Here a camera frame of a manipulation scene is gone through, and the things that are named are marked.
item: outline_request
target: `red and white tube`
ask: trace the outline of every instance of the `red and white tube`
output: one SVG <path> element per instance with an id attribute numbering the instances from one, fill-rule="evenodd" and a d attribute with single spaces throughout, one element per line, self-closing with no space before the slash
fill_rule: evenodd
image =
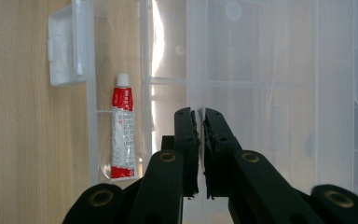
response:
<path id="1" fill-rule="evenodd" d="M 136 177 L 134 114 L 128 74 L 118 74 L 112 97 L 111 179 Z"/>

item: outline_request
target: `tube label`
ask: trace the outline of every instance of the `tube label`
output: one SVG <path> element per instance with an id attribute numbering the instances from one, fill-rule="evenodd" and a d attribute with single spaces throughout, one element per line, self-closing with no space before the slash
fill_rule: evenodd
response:
<path id="1" fill-rule="evenodd" d="M 135 177 L 132 106 L 131 88 L 115 88 L 112 98 L 112 179 Z"/>

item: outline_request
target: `screw hole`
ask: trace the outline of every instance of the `screw hole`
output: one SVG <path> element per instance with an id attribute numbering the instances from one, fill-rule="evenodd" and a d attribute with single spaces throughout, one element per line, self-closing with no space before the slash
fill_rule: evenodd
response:
<path id="1" fill-rule="evenodd" d="M 260 159 L 253 153 L 245 152 L 242 154 L 242 158 L 248 162 L 258 162 Z"/>
<path id="2" fill-rule="evenodd" d="M 94 207 L 104 206 L 112 201 L 113 196 L 112 191 L 108 189 L 100 189 L 89 196 L 89 204 Z"/>
<path id="3" fill-rule="evenodd" d="M 176 156 L 175 156 L 175 154 L 173 154 L 171 152 L 164 152 L 161 155 L 159 155 L 159 158 L 162 161 L 170 162 L 170 161 L 174 161 L 176 159 Z"/>
<path id="4" fill-rule="evenodd" d="M 330 202 L 343 208 L 351 208 L 354 203 L 353 200 L 345 194 L 334 190 L 328 190 L 324 193 L 324 197 Z"/>

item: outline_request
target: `glue tube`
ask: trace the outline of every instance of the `glue tube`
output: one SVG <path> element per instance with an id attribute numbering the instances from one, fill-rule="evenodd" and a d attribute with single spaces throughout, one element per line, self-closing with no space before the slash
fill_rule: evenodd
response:
<path id="1" fill-rule="evenodd" d="M 129 86 L 129 75 L 118 74 L 112 97 L 112 180 L 136 177 L 133 100 Z"/>

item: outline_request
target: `wooden surface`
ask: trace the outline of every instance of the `wooden surface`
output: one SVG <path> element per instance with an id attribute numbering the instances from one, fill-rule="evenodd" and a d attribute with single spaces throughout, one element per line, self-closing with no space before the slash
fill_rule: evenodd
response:
<path id="1" fill-rule="evenodd" d="M 0 223 L 61 223 L 89 185 L 84 84 L 49 84 L 48 15 L 70 0 L 0 0 Z"/>

